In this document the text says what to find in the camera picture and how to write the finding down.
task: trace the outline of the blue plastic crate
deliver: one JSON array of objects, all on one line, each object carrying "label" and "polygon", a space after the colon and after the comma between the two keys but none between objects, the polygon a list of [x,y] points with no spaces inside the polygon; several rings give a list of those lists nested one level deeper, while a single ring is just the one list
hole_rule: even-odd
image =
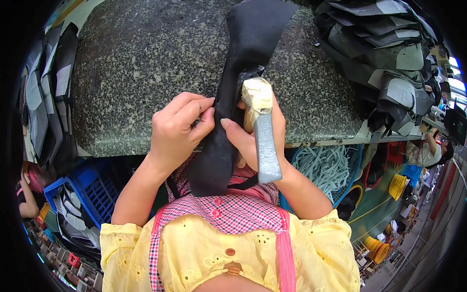
[{"label": "blue plastic crate", "polygon": [[[360,168],[360,163],[361,163],[361,153],[363,150],[363,146],[361,144],[359,145],[349,145],[348,146],[349,150],[347,151],[347,156],[349,157],[348,160],[348,165],[349,165],[349,172],[350,175],[347,178],[347,183],[345,186],[343,186],[340,190],[334,191],[332,193],[333,196],[333,208],[335,208],[340,201],[347,195],[348,191],[354,184],[355,178],[357,177],[358,170]],[[295,161],[295,157],[298,154],[298,151],[300,149],[297,149],[292,162]],[[279,193],[279,202],[281,204],[281,208],[287,211],[290,211],[293,213],[289,203],[285,199],[284,195],[282,193]]]},{"label": "blue plastic crate", "polygon": [[57,213],[53,198],[60,186],[69,183],[83,208],[100,229],[101,224],[110,223],[115,202],[128,180],[129,175],[116,168],[110,159],[94,159],[46,187],[44,195],[50,208]]},{"label": "blue plastic crate", "polygon": [[420,174],[422,174],[423,167],[416,165],[408,165],[405,168],[404,176],[410,179],[410,185],[415,187],[417,185]]}]

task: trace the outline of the hand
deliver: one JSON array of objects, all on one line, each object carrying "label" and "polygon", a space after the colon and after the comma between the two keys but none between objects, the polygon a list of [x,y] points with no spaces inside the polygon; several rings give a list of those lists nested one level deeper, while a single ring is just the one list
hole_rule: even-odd
[{"label": "hand", "polygon": [[[148,158],[157,171],[169,176],[214,129],[213,98],[183,92],[152,117]],[[201,121],[191,125],[201,116]]]},{"label": "hand", "polygon": [[[238,107],[244,109],[245,103],[240,101]],[[239,124],[230,119],[221,119],[220,123],[225,129],[227,139],[229,139],[230,143],[238,149],[249,167],[254,171],[258,171],[254,133],[248,134],[239,126]],[[272,131],[276,154],[279,159],[279,166],[283,169],[283,165],[288,163],[284,157],[285,119],[282,115],[281,109],[279,108],[275,95],[273,95]]]}]

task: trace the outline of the granite table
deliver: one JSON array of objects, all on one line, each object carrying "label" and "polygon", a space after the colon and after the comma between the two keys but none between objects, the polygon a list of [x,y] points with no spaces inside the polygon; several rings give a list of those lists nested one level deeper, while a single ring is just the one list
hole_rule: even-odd
[{"label": "granite table", "polygon": [[[215,96],[228,48],[226,15],[239,2],[107,0],[96,6],[79,34],[73,69],[77,144],[94,157],[146,154],[154,112],[182,91]],[[296,3],[300,8],[263,75],[285,116],[287,146],[353,139],[363,120],[348,82],[314,45],[312,8]]]}]

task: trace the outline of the worker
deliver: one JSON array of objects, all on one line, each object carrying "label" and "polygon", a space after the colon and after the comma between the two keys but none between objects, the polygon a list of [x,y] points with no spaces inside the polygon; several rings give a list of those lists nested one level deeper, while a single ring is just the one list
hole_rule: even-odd
[{"label": "worker", "polygon": [[[111,224],[101,226],[102,291],[359,291],[351,229],[284,158],[285,119],[275,98],[283,178],[244,191],[191,195],[185,171],[214,129],[213,102],[181,93],[154,114],[150,151],[118,197]],[[231,183],[246,180],[258,170],[255,138],[230,119],[220,123],[249,167],[235,169]],[[148,222],[170,175],[180,198],[168,189],[169,203]],[[296,216],[277,207],[278,191]]]},{"label": "worker", "polygon": [[39,212],[44,206],[46,199],[44,194],[31,190],[26,181],[24,171],[21,171],[21,180],[16,186],[16,195],[21,218],[28,221],[39,216]]},{"label": "worker", "polygon": [[451,142],[436,143],[438,129],[428,130],[425,141],[408,141],[405,147],[407,164],[423,166],[430,169],[436,165],[444,164],[454,155]]}]

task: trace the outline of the light blue strap bundle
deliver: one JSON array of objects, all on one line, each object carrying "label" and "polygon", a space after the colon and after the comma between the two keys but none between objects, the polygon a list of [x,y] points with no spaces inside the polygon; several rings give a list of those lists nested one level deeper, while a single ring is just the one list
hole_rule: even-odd
[{"label": "light blue strap bundle", "polygon": [[346,156],[348,149],[343,145],[302,148],[292,165],[334,203],[332,192],[345,186],[350,174]]}]

